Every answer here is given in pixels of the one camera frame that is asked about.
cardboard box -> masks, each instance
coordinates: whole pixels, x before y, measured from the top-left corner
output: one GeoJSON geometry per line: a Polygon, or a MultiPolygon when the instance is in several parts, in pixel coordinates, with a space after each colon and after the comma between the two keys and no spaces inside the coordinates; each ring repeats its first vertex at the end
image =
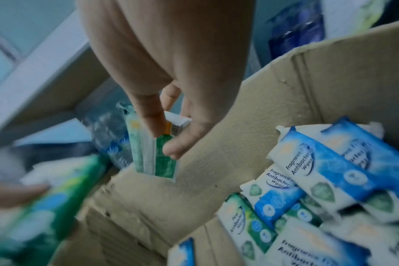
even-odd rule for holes
{"type": "MultiPolygon", "coordinates": [[[[331,123],[343,115],[358,123],[381,122],[386,141],[399,149],[399,22],[297,48],[245,80],[227,117],[183,156],[175,184],[129,168],[107,189],[148,221],[146,227],[162,243],[173,245],[199,228],[193,233],[201,235],[196,245],[205,246],[198,248],[214,252],[215,265],[236,265],[218,261],[214,247],[229,245],[222,227],[202,225],[215,223],[214,213],[226,196],[269,166],[265,156],[277,143],[277,125],[331,123]]],[[[110,209],[113,217],[118,211],[110,209]]],[[[87,219],[90,224],[94,216],[87,219]]],[[[138,225],[124,226],[131,231],[138,225]]],[[[162,254],[150,243],[149,250],[162,254]]],[[[233,250],[221,252],[236,259],[233,250]]],[[[119,247],[104,255],[114,252],[119,247]]]]}

finger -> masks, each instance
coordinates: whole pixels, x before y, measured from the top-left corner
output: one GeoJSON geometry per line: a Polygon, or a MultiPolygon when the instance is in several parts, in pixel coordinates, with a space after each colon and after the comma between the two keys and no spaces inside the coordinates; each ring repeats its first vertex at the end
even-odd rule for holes
{"type": "Polygon", "coordinates": [[[129,99],[151,135],[155,138],[160,137],[166,129],[166,118],[159,94],[149,96],[130,94],[129,99]]]}
{"type": "Polygon", "coordinates": [[[180,135],[168,141],[163,146],[163,153],[171,158],[178,160],[200,139],[202,139],[211,129],[213,125],[203,125],[192,121],[191,124],[182,131],[180,135]]]}
{"type": "Polygon", "coordinates": [[[26,204],[49,190],[48,184],[10,185],[0,183],[0,207],[14,207],[26,204]]]}
{"type": "Polygon", "coordinates": [[[183,117],[191,117],[190,108],[191,108],[191,101],[188,100],[186,96],[183,97],[180,115],[183,117]]]}
{"type": "Polygon", "coordinates": [[[181,93],[181,89],[173,83],[167,85],[160,94],[160,101],[163,109],[165,111],[170,111],[181,93]]]}

blurred hand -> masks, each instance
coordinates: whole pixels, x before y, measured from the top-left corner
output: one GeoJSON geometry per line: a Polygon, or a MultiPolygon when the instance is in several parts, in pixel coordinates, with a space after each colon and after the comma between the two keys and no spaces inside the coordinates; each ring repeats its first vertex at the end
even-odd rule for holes
{"type": "Polygon", "coordinates": [[[181,92],[192,122],[164,147],[179,159],[230,110],[245,72],[253,0],[77,0],[94,53],[155,137],[181,92]]]}
{"type": "Polygon", "coordinates": [[[24,205],[43,195],[49,188],[48,184],[24,186],[0,183],[0,207],[24,205]]]}

hand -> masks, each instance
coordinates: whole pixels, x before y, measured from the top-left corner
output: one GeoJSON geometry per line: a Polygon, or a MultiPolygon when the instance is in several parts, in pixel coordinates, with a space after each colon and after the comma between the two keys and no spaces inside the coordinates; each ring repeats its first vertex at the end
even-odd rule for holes
{"type": "Polygon", "coordinates": [[[46,193],[49,188],[48,184],[24,186],[0,183],[0,207],[24,205],[46,193]]]}
{"type": "Polygon", "coordinates": [[[245,72],[253,0],[77,0],[94,53],[153,136],[181,92],[192,122],[163,147],[179,159],[230,110],[245,72]]]}

